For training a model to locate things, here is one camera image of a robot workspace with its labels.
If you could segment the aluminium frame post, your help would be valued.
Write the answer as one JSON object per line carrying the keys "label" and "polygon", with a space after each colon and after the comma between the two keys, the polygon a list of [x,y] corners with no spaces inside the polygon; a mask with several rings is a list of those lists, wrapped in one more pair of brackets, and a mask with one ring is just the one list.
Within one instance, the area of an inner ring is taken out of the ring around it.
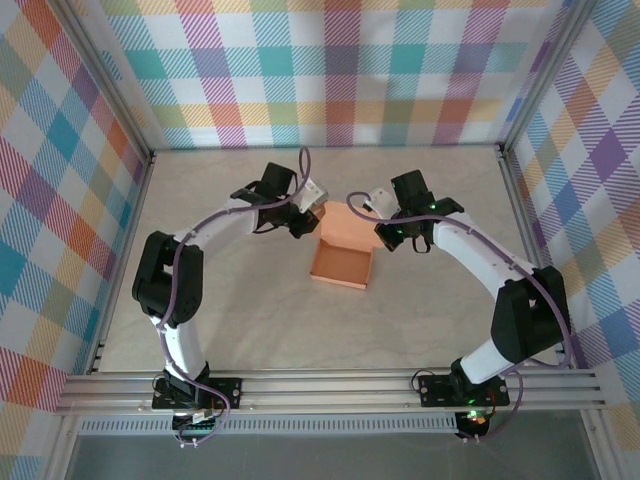
{"label": "aluminium frame post", "polygon": [[597,3],[598,0],[571,0],[570,5],[564,9],[562,21],[556,22],[557,27],[550,30],[552,39],[540,60],[535,61],[538,70],[531,86],[515,111],[513,120],[507,123],[509,129],[497,143],[501,154],[512,150],[525,133]]}
{"label": "aluminium frame post", "polygon": [[138,122],[71,0],[46,0],[46,2],[69,35],[99,91],[120,122],[127,138],[132,142],[134,150],[146,163],[151,163],[154,151],[144,138]]}

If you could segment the aluminium side rail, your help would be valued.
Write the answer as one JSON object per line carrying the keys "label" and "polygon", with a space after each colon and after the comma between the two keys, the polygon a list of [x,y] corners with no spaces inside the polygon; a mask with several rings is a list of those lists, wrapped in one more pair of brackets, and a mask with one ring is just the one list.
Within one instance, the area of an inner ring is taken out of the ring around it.
{"label": "aluminium side rail", "polygon": [[[544,267],[546,265],[545,260],[541,254],[540,248],[536,242],[534,231],[527,216],[527,210],[523,196],[521,195],[516,175],[511,167],[509,160],[509,152],[505,150],[501,143],[495,146],[496,159],[500,168],[501,175],[507,190],[507,194],[511,203],[511,207],[516,219],[516,224],[519,230],[522,244],[527,260],[534,264],[536,267]],[[572,368],[571,357],[566,357],[568,350],[571,349],[571,342],[562,340],[560,343],[553,347],[553,351],[558,364],[544,365],[542,360],[535,358],[530,360],[529,364],[538,368],[560,369],[560,368]]]}
{"label": "aluminium side rail", "polygon": [[87,357],[81,370],[82,375],[91,375],[99,370],[102,351],[104,350],[108,331],[114,317],[115,308],[124,282],[127,263],[131,255],[133,241],[153,174],[155,158],[156,151],[152,150],[145,160],[141,183],[134,198],[135,202],[133,203],[129,222],[125,230],[126,235],[124,237],[122,250],[117,258],[114,276],[107,290],[106,302],[100,310],[95,326],[91,330],[91,342],[89,343]]}

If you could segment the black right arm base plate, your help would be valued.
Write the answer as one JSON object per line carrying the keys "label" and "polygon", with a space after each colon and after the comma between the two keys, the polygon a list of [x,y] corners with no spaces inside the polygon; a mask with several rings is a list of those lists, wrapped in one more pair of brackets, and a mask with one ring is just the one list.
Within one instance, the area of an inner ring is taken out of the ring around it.
{"label": "black right arm base plate", "polygon": [[508,406],[506,382],[497,376],[481,384],[454,384],[450,375],[418,377],[418,394],[422,407],[493,407]]}

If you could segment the orange paper box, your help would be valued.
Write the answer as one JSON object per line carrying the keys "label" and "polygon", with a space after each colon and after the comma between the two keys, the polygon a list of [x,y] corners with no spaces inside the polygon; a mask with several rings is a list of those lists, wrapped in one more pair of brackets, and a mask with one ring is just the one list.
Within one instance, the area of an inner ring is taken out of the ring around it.
{"label": "orange paper box", "polygon": [[318,239],[310,276],[345,287],[366,289],[375,252],[383,248],[375,225],[355,215],[346,204],[328,201],[313,232]]}

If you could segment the aluminium front rail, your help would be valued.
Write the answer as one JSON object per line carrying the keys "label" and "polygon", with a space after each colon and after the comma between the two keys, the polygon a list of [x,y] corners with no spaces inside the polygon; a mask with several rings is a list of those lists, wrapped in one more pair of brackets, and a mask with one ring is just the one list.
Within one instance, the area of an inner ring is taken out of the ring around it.
{"label": "aluminium front rail", "polygon": [[[156,372],[98,372],[72,376],[56,409],[59,415],[186,415],[190,410],[153,410]],[[216,378],[242,379],[240,414],[347,414],[465,412],[465,407],[422,407],[419,374],[412,369],[220,371]],[[591,370],[523,368],[505,380],[509,410],[592,410],[606,406]]]}

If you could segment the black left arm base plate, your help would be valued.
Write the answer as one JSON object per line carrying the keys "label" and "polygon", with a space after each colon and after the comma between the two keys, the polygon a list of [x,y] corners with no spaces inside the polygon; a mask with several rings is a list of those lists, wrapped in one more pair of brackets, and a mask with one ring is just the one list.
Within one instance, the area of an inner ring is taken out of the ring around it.
{"label": "black left arm base plate", "polygon": [[[226,397],[231,409],[238,409],[242,394],[241,378],[209,377],[205,384]],[[224,400],[213,395],[208,390],[177,378],[158,376],[152,382],[153,396],[151,408],[153,410],[200,410],[225,408]]]}

